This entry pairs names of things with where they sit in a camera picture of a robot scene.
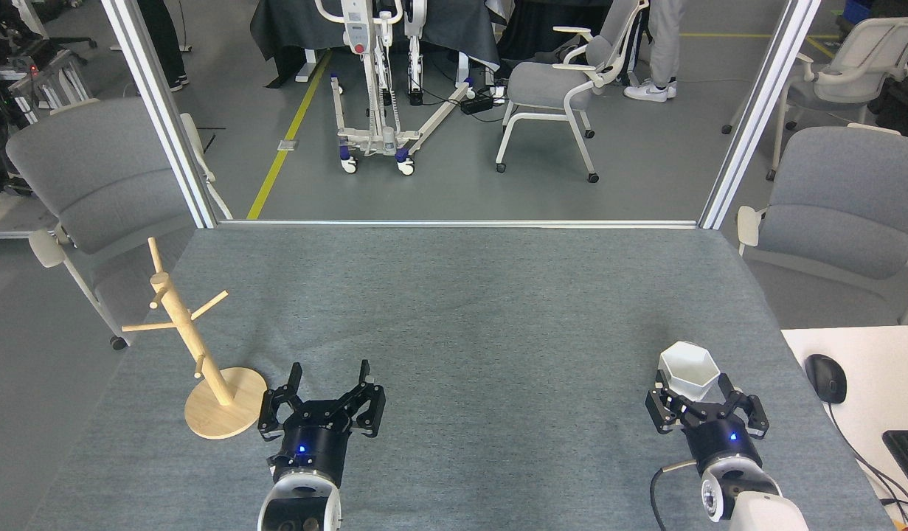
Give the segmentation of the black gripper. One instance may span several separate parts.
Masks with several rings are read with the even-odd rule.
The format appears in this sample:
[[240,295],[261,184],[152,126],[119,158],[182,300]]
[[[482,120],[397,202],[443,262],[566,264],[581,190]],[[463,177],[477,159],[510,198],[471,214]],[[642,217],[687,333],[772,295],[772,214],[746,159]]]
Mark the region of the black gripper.
[[[259,434],[264,441],[283,438],[278,453],[268,458],[275,482],[293,471],[316,471],[337,487],[342,486],[350,431],[376,437],[387,402],[385,389],[374,383],[370,371],[369,360],[362,360],[357,386],[342,396],[341,408],[335,403],[303,403],[299,399],[299,362],[292,364],[286,384],[265,391],[258,417]],[[294,413],[281,424],[277,413],[283,403]]]
[[[757,395],[746,395],[731,382],[727,374],[719,375],[723,404],[697,403],[670,389],[663,371],[656,371],[654,385],[647,391],[645,406],[656,430],[668,433],[682,420],[696,470],[703,473],[713,462],[724,457],[746,457],[760,466],[763,460],[750,436],[765,437],[769,421]],[[734,414],[746,414],[746,424]]]

